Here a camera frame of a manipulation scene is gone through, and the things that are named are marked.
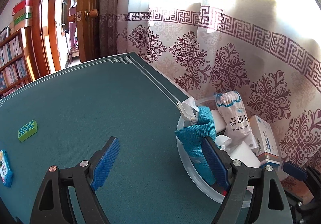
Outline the white blue medicine box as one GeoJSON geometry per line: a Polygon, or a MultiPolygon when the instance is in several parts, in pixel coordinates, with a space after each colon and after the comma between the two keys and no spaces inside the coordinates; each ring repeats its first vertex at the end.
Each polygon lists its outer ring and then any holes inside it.
{"type": "Polygon", "coordinates": [[[257,141],[258,148],[254,149],[254,151],[261,167],[271,165],[273,168],[278,169],[281,165],[281,159],[270,124],[257,115],[253,115],[250,118],[250,126],[257,141]]]}

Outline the brown wooden door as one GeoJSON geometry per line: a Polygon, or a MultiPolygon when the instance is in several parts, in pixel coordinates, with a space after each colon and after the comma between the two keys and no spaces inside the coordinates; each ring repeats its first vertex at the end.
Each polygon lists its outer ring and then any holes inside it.
{"type": "MultiPolygon", "coordinates": [[[[58,60],[57,48],[46,45],[45,38],[52,34],[52,12],[44,14],[50,0],[33,0],[33,23],[31,35],[34,56],[40,77],[61,69],[50,69],[50,61],[58,60]]],[[[77,0],[75,14],[69,14],[68,21],[77,25],[80,61],[116,55],[116,21],[118,0],[77,0]]]]}

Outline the white sponge block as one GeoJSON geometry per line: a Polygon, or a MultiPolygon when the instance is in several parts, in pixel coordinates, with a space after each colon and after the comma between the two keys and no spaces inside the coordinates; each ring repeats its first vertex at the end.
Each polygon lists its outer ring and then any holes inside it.
{"type": "Polygon", "coordinates": [[[226,129],[226,122],[224,118],[221,116],[221,114],[217,109],[211,110],[211,113],[212,113],[212,117],[215,125],[216,136],[220,134],[224,134],[226,129]]]}

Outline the patterned white purple curtain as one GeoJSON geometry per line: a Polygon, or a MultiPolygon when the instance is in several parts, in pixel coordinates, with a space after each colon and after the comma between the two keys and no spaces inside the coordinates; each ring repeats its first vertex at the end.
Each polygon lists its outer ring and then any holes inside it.
{"type": "Polygon", "coordinates": [[[101,55],[135,52],[196,99],[236,90],[282,162],[320,168],[315,0],[100,0],[101,55]]]}

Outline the green blue dotted tile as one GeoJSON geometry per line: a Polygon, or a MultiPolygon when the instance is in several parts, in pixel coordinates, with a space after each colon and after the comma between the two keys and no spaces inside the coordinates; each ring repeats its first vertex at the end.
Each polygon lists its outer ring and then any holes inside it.
{"type": "Polygon", "coordinates": [[[38,131],[38,124],[35,121],[35,119],[33,119],[18,129],[18,134],[17,134],[18,140],[20,142],[23,142],[29,137],[31,137],[33,134],[35,134],[37,131],[38,131]]]}

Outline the wooden bookshelf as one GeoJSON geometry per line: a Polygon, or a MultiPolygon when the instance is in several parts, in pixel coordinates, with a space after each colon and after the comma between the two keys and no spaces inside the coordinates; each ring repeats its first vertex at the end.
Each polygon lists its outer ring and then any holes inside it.
{"type": "Polygon", "coordinates": [[[1,99],[39,78],[30,27],[1,30],[1,99]]]}

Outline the blue wet wipes pack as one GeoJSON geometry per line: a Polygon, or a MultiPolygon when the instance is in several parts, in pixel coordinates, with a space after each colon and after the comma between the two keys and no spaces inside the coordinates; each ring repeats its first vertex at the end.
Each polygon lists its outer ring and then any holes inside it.
{"type": "Polygon", "coordinates": [[[4,186],[10,188],[12,185],[14,173],[10,168],[9,158],[5,150],[0,151],[0,158],[1,158],[1,180],[4,186]]]}

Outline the clear plastic round basin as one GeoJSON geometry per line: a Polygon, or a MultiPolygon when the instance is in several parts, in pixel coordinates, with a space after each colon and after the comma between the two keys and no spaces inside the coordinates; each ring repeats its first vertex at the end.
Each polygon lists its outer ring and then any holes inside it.
{"type": "MultiPolygon", "coordinates": [[[[208,106],[213,107],[216,109],[214,97],[206,97],[195,101],[195,104],[197,106],[208,106]]],[[[177,123],[177,129],[180,130],[181,128],[185,126],[189,126],[189,123],[186,123],[185,120],[180,116],[178,123],[177,123]]],[[[225,196],[221,194],[219,191],[222,191],[219,186],[215,183],[214,188],[212,188],[196,171],[194,165],[192,164],[187,152],[184,150],[183,145],[179,141],[178,138],[176,138],[177,143],[177,149],[180,155],[181,162],[188,174],[188,176],[191,178],[191,180],[194,182],[194,184],[210,199],[212,199],[215,202],[218,202],[222,204],[225,196]]],[[[251,197],[252,193],[248,190],[246,190],[244,201],[242,208],[249,208],[251,203],[251,197]]]]}

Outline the stacked colourful boxes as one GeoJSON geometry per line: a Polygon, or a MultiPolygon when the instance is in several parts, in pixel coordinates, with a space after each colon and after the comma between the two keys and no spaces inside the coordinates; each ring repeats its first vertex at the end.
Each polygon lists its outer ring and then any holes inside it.
{"type": "Polygon", "coordinates": [[[13,21],[10,23],[10,33],[13,34],[23,27],[32,25],[33,0],[22,0],[12,9],[13,21]]]}

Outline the teal cloth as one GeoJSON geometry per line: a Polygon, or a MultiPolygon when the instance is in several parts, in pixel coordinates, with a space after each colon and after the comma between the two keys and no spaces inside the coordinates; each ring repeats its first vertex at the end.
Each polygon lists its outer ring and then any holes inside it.
{"type": "Polygon", "coordinates": [[[203,155],[202,140],[205,137],[216,139],[215,124],[211,110],[206,106],[197,106],[191,96],[183,102],[178,102],[182,118],[191,123],[175,131],[176,137],[182,143],[194,168],[209,185],[215,183],[215,177],[203,155]]]}

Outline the teal table mat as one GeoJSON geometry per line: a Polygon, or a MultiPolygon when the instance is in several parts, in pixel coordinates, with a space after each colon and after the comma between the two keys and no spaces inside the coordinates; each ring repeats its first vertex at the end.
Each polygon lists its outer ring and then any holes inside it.
{"type": "Polygon", "coordinates": [[[176,145],[177,101],[186,99],[135,54],[83,63],[43,77],[1,100],[1,148],[14,173],[1,199],[29,223],[50,166],[89,159],[110,137],[120,152],[96,192],[111,223],[211,223],[219,204],[187,175],[176,145]],[[23,142],[18,129],[35,119],[23,142]]]}

